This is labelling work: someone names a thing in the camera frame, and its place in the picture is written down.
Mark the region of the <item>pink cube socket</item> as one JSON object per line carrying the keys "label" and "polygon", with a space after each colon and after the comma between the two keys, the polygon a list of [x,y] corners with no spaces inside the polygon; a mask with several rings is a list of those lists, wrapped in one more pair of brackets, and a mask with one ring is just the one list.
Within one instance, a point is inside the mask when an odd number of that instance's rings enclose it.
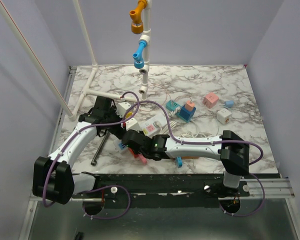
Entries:
{"label": "pink cube socket", "polygon": [[218,101],[219,101],[219,97],[215,93],[210,92],[203,98],[202,103],[207,108],[211,109],[212,107],[214,107],[217,104]]}

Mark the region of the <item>white tiger cube socket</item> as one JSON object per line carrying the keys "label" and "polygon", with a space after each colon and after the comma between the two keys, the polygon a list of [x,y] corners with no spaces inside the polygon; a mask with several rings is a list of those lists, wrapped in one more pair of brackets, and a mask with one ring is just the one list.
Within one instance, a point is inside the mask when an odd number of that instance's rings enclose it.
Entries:
{"label": "white tiger cube socket", "polygon": [[232,112],[226,108],[222,108],[216,113],[216,119],[223,125],[227,124],[232,117]]}

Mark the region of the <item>small light blue plug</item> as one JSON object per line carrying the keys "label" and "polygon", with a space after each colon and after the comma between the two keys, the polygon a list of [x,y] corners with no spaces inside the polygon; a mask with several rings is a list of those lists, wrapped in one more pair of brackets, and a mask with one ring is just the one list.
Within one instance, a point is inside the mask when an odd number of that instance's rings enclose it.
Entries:
{"label": "small light blue plug", "polygon": [[225,108],[231,109],[234,106],[235,102],[233,100],[224,101],[223,106]]}

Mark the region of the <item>yellow cube socket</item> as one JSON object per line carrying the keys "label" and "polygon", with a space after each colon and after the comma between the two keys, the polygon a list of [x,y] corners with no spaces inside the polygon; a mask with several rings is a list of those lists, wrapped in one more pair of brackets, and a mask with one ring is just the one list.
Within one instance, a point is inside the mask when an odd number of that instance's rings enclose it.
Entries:
{"label": "yellow cube socket", "polygon": [[132,111],[129,111],[126,115],[125,115],[125,119],[129,119],[130,117],[133,116],[133,112]]}

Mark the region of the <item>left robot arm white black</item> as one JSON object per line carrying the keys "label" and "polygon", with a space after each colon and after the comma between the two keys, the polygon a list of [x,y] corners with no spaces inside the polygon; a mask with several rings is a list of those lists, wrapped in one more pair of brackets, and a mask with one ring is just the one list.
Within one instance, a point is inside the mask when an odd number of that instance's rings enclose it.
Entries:
{"label": "left robot arm white black", "polygon": [[49,156],[40,156],[35,161],[33,195],[41,197],[45,207],[66,204],[75,191],[72,173],[75,161],[90,141],[102,136],[102,131],[120,128],[117,123],[121,120],[115,101],[98,96],[94,106],[78,117],[78,123],[65,142]]}

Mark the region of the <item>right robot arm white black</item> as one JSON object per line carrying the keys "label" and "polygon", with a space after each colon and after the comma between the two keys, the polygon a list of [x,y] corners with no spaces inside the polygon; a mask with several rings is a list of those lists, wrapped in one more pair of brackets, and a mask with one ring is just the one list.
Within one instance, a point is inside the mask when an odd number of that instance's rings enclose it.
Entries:
{"label": "right robot arm white black", "polygon": [[141,132],[128,130],[121,141],[134,152],[155,161],[177,157],[221,161],[225,172],[220,191],[226,196],[237,192],[241,177],[249,174],[250,146],[230,130],[207,138],[176,138],[167,134],[148,137]]}

